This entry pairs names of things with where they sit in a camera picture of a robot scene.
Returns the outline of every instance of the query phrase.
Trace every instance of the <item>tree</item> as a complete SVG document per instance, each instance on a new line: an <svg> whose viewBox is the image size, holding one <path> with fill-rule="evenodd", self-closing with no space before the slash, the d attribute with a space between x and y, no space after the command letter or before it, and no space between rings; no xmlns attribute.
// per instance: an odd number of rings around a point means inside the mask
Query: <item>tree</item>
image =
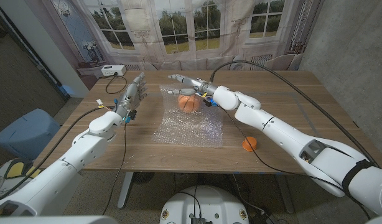
<svg viewBox="0 0 382 224"><path fill-rule="evenodd" d="M251 33L264 32L266 16L255 16L252 18Z"/></svg>
<svg viewBox="0 0 382 224"><path fill-rule="evenodd" d="M208 30L208 29L219 29L220 28L220 16L221 12L214 1L205 1L202 4L201 10L196 9L193 14L193 21L195 32ZM204 32L198 33L200 39L206 39L207 35Z"/></svg>
<svg viewBox="0 0 382 224"><path fill-rule="evenodd" d="M116 39L116 37L114 35L114 32L103 30L103 34L109 42L114 43L114 44L119 44L119 41Z"/></svg>
<svg viewBox="0 0 382 224"><path fill-rule="evenodd" d="M268 2L261 2L254 6L253 14L266 13L268 7Z"/></svg>
<svg viewBox="0 0 382 224"><path fill-rule="evenodd" d="M281 15L269 16L267 20L266 32L277 31L280 20L281 20Z"/></svg>
<svg viewBox="0 0 382 224"><path fill-rule="evenodd" d="M186 34L187 33L187 21L185 16L181 15L181 12L172 13L173 26L176 34Z"/></svg>
<svg viewBox="0 0 382 224"><path fill-rule="evenodd" d="M133 46L133 42L131 42L130 36L127 32L115 32L115 33L119 41L122 43L122 45Z"/></svg>
<svg viewBox="0 0 382 224"><path fill-rule="evenodd" d="M112 7L110 10L104 7L104 12L106 14L109 24L111 24L112 29L126 29L122 21L122 15L121 11L119 10L119 7Z"/></svg>
<svg viewBox="0 0 382 224"><path fill-rule="evenodd" d="M162 35L173 35L172 17L167 11L162 11L162 17L158 20Z"/></svg>
<svg viewBox="0 0 382 224"><path fill-rule="evenodd" d="M108 23L105 20L103 10L100 9L100 13L94 10L93 13L91 13L91 16L93 16L94 20L96 21L97 25L101 29L110 29Z"/></svg>
<svg viewBox="0 0 382 224"><path fill-rule="evenodd" d="M285 0L277 0L270 2L270 12L282 12Z"/></svg>

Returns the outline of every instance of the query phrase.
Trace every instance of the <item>robotic arm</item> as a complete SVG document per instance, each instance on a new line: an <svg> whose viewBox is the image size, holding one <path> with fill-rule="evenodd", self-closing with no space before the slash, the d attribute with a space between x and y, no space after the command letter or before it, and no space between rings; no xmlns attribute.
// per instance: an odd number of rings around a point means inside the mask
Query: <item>robotic arm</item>
<svg viewBox="0 0 382 224"><path fill-rule="evenodd" d="M199 94L208 102L225 110L235 110L235 118L262 131L284 149L313 177L326 180L341 189L313 179L326 191L337 197L345 193L378 215L382 215L382 169L372 166L368 159L338 141L306 135L279 118L261 109L260 102L241 92L233 92L225 86L215 86L201 79L183 75L170 75L192 89L172 90L169 94Z"/></svg>
<svg viewBox="0 0 382 224"><path fill-rule="evenodd" d="M39 216L82 168L104 154L116 135L114 130L135 118L135 109L146 97L143 78L144 73L137 76L120 96L114 110L93 120L61 158L19 191L0 200L0 215Z"/></svg>

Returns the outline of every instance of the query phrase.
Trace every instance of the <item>orange ball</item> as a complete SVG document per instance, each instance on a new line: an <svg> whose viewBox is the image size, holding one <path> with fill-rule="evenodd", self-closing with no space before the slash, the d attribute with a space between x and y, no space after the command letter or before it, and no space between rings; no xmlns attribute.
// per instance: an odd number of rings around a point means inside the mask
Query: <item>orange ball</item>
<svg viewBox="0 0 382 224"><path fill-rule="evenodd" d="M180 110L182 110L186 113L191 113L193 111L197 111L199 108L200 99L195 94L192 96L179 95L177 100L179 101Z"/></svg>
<svg viewBox="0 0 382 224"><path fill-rule="evenodd" d="M256 146L258 145L258 142L256 141L256 139L254 137L247 137L247 140L245 139L243 142L242 142L242 146L244 149L246 149L247 151L251 152L253 150L256 149Z"/></svg>

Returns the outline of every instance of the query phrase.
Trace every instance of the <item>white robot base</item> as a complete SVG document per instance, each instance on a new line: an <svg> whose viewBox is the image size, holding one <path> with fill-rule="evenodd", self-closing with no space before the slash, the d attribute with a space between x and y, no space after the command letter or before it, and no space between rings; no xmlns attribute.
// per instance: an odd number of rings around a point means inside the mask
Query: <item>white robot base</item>
<svg viewBox="0 0 382 224"><path fill-rule="evenodd" d="M159 223L246 224L249 219L245 206L235 196L218 187L201 185L197 187L196 193L193 186L169 199L162 209Z"/></svg>

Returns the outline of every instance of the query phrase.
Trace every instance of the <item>grass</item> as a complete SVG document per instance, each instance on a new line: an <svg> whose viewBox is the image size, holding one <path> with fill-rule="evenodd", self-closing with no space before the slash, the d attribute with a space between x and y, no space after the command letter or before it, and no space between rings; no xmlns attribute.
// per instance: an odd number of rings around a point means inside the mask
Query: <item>grass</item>
<svg viewBox="0 0 382 224"><path fill-rule="evenodd" d="M195 45L197 46L197 50L218 49L220 48L220 38L196 40ZM190 50L188 42L177 44L177 47L176 44L166 44L166 53L174 54L178 52L187 52Z"/></svg>
<svg viewBox="0 0 382 224"><path fill-rule="evenodd" d="M274 37L277 35L277 31L272 31L272 32L266 32L265 37ZM254 32L250 33L249 38L262 38L263 37L263 32Z"/></svg>
<svg viewBox="0 0 382 224"><path fill-rule="evenodd" d="M114 44L112 42L110 42L112 48L115 48L115 49L122 49L121 46L119 44ZM123 49L124 50L134 50L134 46L126 46L126 45L122 45L123 46Z"/></svg>

